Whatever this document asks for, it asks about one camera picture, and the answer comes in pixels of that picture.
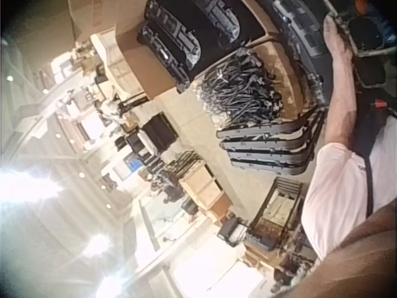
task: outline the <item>window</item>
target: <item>window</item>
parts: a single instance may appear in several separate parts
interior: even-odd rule
[[[68,113],[72,119],[75,119],[80,115],[80,110],[73,100],[66,104],[66,110],[68,110]]]
[[[105,125],[100,119],[98,113],[93,111],[81,121],[81,125],[91,140],[98,139],[105,130]]]
[[[132,173],[143,166],[142,161],[137,157],[137,155],[131,152],[124,158],[125,164],[129,167]]]
[[[56,57],[51,62],[51,69],[54,74],[55,82],[57,84],[62,83],[72,73],[72,58],[71,53],[66,52]]]

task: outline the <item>tiled floor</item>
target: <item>tiled floor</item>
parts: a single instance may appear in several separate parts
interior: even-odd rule
[[[183,94],[170,90],[154,101],[166,114],[184,146],[194,149],[208,163],[233,201],[234,210],[238,215],[252,219],[261,206],[275,174],[231,166],[226,152],[219,147],[211,117],[202,109],[200,101],[196,98],[194,87]],[[293,179],[309,181],[313,170],[312,162],[306,173]]]

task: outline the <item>metal frame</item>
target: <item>metal frame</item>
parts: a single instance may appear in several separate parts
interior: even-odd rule
[[[228,38],[229,43],[237,40],[240,34],[240,24],[231,9],[225,9],[222,0],[193,0],[212,24],[220,29]]]
[[[220,142],[220,147],[225,150],[255,150],[255,149],[280,149],[280,150],[295,150],[301,148],[311,137],[311,131],[317,124],[320,118],[324,115],[319,111],[309,126],[303,126],[302,134],[298,138],[283,139],[283,138],[265,138],[263,140],[223,140]]]
[[[278,174],[286,174],[286,175],[299,175],[306,171],[309,162],[311,161],[311,156],[314,155],[315,144],[317,144],[319,135],[321,133],[321,128],[324,122],[324,114],[321,113],[320,120],[318,121],[316,130],[313,134],[313,139],[311,140],[311,146],[308,150],[306,160],[302,160],[301,163],[291,164],[291,163],[282,163],[279,161],[261,161],[261,160],[237,160],[231,159],[231,164],[238,168],[242,169],[258,169],[262,171],[271,171],[276,172]]]
[[[197,64],[201,56],[199,41],[159,2],[149,0],[146,3],[145,19],[155,21],[186,54],[188,69],[191,70]]]
[[[308,121],[308,119],[313,115],[313,113],[317,110],[318,106],[312,107],[302,116],[297,118],[296,120],[282,123],[269,123],[265,125],[258,125],[254,127],[245,127],[240,129],[223,129],[216,132],[217,138],[243,138],[249,136],[263,135],[263,136],[271,136],[276,135],[278,133],[293,133],[300,130]]]
[[[167,68],[171,76],[176,80],[177,92],[183,93],[190,86],[190,77],[184,65],[179,63],[170,50],[160,40],[158,34],[149,28],[146,22],[140,30],[140,36],[144,43],[152,50],[160,62]]]
[[[268,191],[265,200],[263,201],[261,207],[258,210],[258,213],[256,214],[254,220],[249,224],[249,228],[247,230],[247,238],[245,241],[248,241],[249,243],[252,243],[253,245],[259,246],[263,250],[272,250],[276,246],[280,245],[283,236],[285,232],[287,231],[287,227],[289,224],[289,221],[291,219],[291,216],[293,214],[293,211],[299,204],[299,202],[302,200],[302,190],[303,190],[303,183],[300,183],[298,181],[294,181],[291,179],[286,179],[286,178],[281,178],[281,177],[276,177],[273,181],[272,186],[270,187],[270,190]],[[291,195],[294,197],[294,204],[293,207],[291,208],[291,211],[288,215],[288,219],[286,220],[285,224],[283,227],[279,226],[282,228],[281,235],[278,237],[278,239],[275,240],[273,247],[267,247],[265,246],[262,242],[261,239],[258,239],[257,233],[255,232],[256,225],[258,224],[259,220],[261,219],[263,212],[265,211],[266,207],[269,205],[269,202],[276,190],[286,192],[287,194]]]
[[[355,44],[349,30],[349,23],[344,22],[340,16],[339,13],[336,11],[335,7],[332,5],[332,3],[329,0],[323,0],[329,11],[333,14],[335,17],[336,23],[341,27],[341,29],[344,31],[346,36],[349,38],[349,42],[352,46],[352,50],[354,52],[354,55],[359,58],[363,57],[370,57],[370,56],[382,56],[382,55],[390,55],[396,52],[397,48],[396,46],[394,47],[388,47],[388,48],[382,48],[381,50],[368,50],[368,51],[360,51],[357,48],[357,45]]]

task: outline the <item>wall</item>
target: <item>wall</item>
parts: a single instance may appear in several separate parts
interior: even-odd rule
[[[32,69],[74,47],[75,32],[68,0],[30,2],[15,17],[6,32],[16,42]]]
[[[132,73],[117,46],[115,30],[110,29],[91,36],[91,42],[104,62],[106,75],[118,89],[122,99],[142,92],[142,88]]]
[[[231,248],[216,236],[218,229],[212,225],[171,261],[169,272],[184,297],[205,297],[240,255],[240,247]]]

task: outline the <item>bright light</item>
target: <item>bright light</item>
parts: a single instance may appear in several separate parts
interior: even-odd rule
[[[96,235],[91,238],[86,249],[83,251],[83,255],[91,258],[93,256],[100,255],[107,251],[110,247],[110,240],[105,235]]]
[[[115,276],[107,276],[101,282],[96,298],[116,298],[122,293],[122,282]]]
[[[62,189],[48,179],[25,173],[0,174],[1,202],[35,202],[56,197]]]

